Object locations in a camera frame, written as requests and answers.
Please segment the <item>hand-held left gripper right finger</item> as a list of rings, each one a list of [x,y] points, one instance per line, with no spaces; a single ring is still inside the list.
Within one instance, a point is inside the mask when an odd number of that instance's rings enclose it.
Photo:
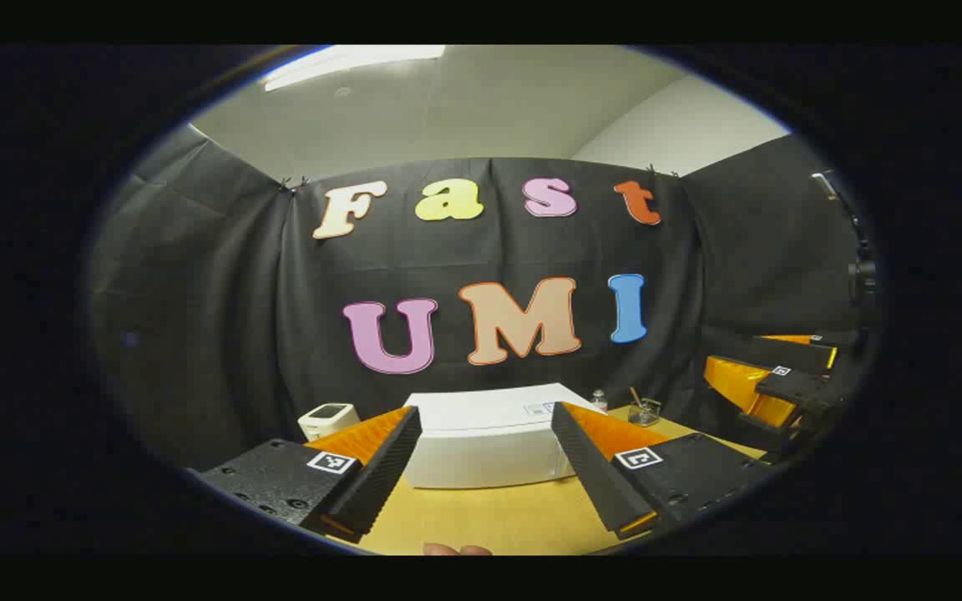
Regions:
[[[732,505],[770,465],[706,434],[670,438],[589,408],[554,404],[551,430],[607,530],[667,533]]]

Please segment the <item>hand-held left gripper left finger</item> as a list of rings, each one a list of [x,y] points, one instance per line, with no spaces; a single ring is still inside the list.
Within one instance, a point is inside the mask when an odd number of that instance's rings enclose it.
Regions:
[[[268,516],[359,543],[371,532],[421,434],[419,408],[404,406],[315,442],[263,442],[197,477]]]

